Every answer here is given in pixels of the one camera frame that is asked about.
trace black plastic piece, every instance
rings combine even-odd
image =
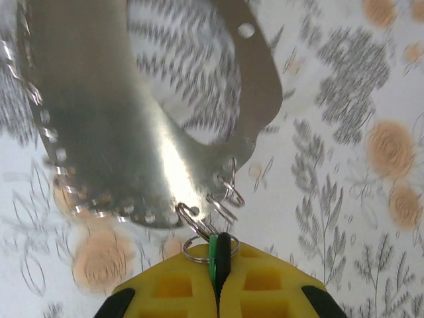
[[[319,318],[347,318],[343,310],[326,291],[320,290],[315,286],[303,286],[302,291]]]
[[[123,318],[134,295],[135,290],[126,288],[109,296],[94,318]]]
[[[221,290],[231,272],[231,236],[228,233],[218,235],[215,266],[215,293],[219,305]]]

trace metal plate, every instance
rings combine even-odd
[[[28,0],[20,7],[20,69],[39,90],[35,121],[50,159],[75,172],[69,186],[81,200],[111,194],[108,209],[131,201],[131,220],[154,228],[181,226],[179,202],[213,207],[207,193],[223,193],[216,175],[234,156],[242,166],[256,138],[277,114],[282,90],[270,51],[242,0],[213,1],[233,36],[242,95],[238,127],[225,144],[206,146],[188,136],[153,98],[135,65],[127,36],[126,0]],[[238,27],[256,32],[243,38]]]

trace patterned surface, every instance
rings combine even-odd
[[[246,207],[233,233],[322,280],[348,317],[424,317],[424,1],[247,2],[285,99],[237,174]],[[201,142],[227,138],[240,82],[220,18],[202,1],[130,4],[138,66],[164,108]],[[0,0],[2,37],[14,37],[13,10]],[[0,316],[93,317],[191,233],[70,220],[6,71],[0,63]]]

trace key ring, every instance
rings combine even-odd
[[[237,239],[237,237],[234,237],[233,235],[230,235],[231,240],[236,242],[236,246],[231,250],[231,257],[233,257],[235,254],[237,254],[237,252],[240,249],[240,241]],[[183,245],[183,253],[184,255],[189,259],[192,260],[193,262],[196,263],[201,263],[201,264],[208,264],[209,263],[209,257],[196,257],[191,255],[188,252],[188,248],[193,244],[194,240],[200,239],[201,236],[200,235],[196,235],[194,237],[191,237],[190,239],[187,240],[187,242],[185,242],[185,244]]]

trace floral tablecloth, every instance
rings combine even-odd
[[[247,2],[284,101],[237,173],[246,206],[232,233],[322,280],[348,317],[423,318],[424,1]],[[214,35],[222,21],[201,0],[130,4],[132,41],[152,44],[134,45],[138,66],[164,108],[200,141],[210,142],[210,131],[225,136],[239,82],[231,45]],[[15,7],[0,0],[1,34],[15,27]],[[166,79],[175,70],[165,49],[181,38],[215,61],[202,72],[226,80],[209,81],[213,96],[194,110],[193,88],[178,91]],[[116,285],[178,253],[192,233],[69,218],[69,198],[43,166],[28,99],[3,62],[0,316],[93,317]],[[216,113],[225,107],[228,118]]]

